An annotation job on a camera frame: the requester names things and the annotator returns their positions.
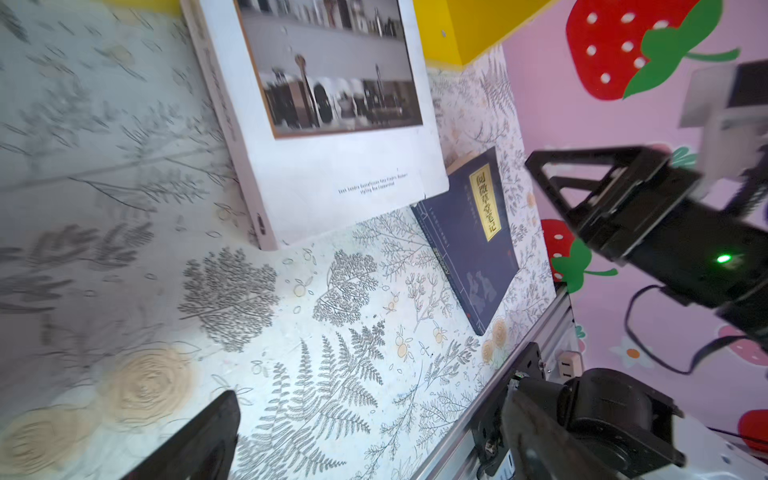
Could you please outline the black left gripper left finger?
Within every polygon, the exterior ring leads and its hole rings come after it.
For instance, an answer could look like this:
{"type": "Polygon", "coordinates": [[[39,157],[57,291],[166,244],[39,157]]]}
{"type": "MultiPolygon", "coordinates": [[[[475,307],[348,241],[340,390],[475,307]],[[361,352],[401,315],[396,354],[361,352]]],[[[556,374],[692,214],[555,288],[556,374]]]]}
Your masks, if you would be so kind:
{"type": "Polygon", "coordinates": [[[122,479],[226,480],[240,421],[236,393],[226,390],[122,479]]]}

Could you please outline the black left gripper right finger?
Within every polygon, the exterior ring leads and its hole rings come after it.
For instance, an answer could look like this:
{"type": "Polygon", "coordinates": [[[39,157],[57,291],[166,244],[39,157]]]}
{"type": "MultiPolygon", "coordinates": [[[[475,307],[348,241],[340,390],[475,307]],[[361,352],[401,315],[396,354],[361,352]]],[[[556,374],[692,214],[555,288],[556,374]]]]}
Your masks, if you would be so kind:
{"type": "Polygon", "coordinates": [[[615,479],[586,447],[521,389],[508,390],[501,413],[501,433],[509,448],[516,479],[615,479]]]}

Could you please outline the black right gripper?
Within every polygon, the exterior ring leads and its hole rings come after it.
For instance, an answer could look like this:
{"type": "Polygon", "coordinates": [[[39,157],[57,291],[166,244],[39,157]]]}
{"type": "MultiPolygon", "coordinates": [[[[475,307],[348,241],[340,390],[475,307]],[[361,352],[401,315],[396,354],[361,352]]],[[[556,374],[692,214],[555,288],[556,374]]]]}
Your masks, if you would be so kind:
{"type": "Polygon", "coordinates": [[[767,185],[767,160],[723,209],[690,195],[699,173],[645,146],[536,150],[529,173],[571,230],[749,336],[767,333],[767,233],[744,221],[746,196],[767,185]]]}

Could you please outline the navy book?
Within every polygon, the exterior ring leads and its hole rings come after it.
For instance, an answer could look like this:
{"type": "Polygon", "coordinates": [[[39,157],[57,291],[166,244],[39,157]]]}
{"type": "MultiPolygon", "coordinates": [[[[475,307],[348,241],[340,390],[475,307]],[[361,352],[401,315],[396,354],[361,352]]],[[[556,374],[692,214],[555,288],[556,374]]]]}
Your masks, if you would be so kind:
{"type": "Polygon", "coordinates": [[[475,334],[519,271],[495,148],[449,168],[449,189],[412,207],[475,334]]]}

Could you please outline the white photo cover book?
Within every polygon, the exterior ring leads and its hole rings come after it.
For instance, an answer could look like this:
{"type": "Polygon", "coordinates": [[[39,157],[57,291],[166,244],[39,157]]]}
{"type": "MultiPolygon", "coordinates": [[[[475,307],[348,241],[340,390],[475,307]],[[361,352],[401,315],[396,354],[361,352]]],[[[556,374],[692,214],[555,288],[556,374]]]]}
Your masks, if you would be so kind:
{"type": "Polygon", "coordinates": [[[449,186],[410,1],[185,1],[260,248],[449,186]]]}

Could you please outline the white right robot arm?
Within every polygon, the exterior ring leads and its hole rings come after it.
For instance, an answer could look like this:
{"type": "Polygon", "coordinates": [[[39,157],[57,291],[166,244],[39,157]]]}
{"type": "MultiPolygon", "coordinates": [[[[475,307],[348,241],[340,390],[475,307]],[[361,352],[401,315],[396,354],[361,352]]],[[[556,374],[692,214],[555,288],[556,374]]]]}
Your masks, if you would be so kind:
{"type": "MultiPolygon", "coordinates": [[[[691,359],[738,341],[767,344],[767,233],[746,218],[767,193],[759,160],[722,209],[693,196],[699,172],[645,146],[537,150],[527,169],[578,239],[600,256],[650,275],[680,304],[712,309],[735,328],[691,359]]],[[[510,459],[517,479],[763,479],[696,426],[674,400],[604,368],[556,383],[533,360],[509,361],[470,424],[478,476],[510,459]]]]}

